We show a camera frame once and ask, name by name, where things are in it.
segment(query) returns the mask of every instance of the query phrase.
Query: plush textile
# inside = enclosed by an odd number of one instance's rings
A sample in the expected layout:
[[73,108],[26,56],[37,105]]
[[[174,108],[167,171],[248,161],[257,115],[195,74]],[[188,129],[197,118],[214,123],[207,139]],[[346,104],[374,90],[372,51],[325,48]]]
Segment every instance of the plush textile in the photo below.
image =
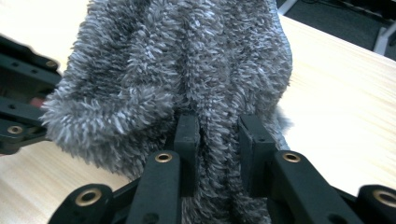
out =
[[193,110],[204,143],[183,222],[268,223],[242,190],[236,125],[256,114],[288,149],[276,104],[290,72],[275,1],[94,0],[42,119],[63,150],[136,179]]

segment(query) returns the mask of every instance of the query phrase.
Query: wooden table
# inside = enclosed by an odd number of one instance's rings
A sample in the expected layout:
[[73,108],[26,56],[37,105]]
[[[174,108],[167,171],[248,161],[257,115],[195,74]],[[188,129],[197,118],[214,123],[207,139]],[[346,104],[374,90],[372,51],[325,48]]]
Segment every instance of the wooden table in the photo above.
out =
[[[4,0],[0,32],[65,69],[88,1]],[[280,102],[284,134],[330,184],[356,194],[361,185],[396,189],[396,62],[281,18],[294,70]],[[0,223],[45,223],[74,189],[128,181],[72,159],[54,144],[0,157]]]

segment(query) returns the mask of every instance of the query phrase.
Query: gray fuzzy towel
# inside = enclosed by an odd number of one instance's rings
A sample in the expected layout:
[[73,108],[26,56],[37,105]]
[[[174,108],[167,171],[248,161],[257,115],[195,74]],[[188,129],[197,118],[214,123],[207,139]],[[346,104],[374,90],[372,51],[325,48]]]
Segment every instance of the gray fuzzy towel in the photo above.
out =
[[136,179],[193,110],[204,143],[183,223],[267,223],[242,191],[236,125],[256,114],[288,149],[276,104],[290,73],[274,0],[94,0],[43,120],[63,150]]

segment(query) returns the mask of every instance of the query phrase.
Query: black equipment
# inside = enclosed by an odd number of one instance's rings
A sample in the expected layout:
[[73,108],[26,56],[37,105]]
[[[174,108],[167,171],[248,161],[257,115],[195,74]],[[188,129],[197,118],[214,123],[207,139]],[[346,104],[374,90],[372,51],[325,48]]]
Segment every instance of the black equipment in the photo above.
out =
[[61,80],[58,64],[0,36],[0,154],[45,140],[40,106]]

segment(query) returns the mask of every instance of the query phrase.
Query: floor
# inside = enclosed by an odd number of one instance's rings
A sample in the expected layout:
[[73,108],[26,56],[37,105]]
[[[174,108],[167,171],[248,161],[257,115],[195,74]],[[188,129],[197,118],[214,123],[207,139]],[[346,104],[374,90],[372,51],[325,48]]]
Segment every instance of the floor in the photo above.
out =
[[[276,0],[278,7],[284,2]],[[338,0],[300,0],[285,16],[369,50],[374,48],[380,27],[392,23]],[[396,61],[395,38],[390,41],[385,56]]]

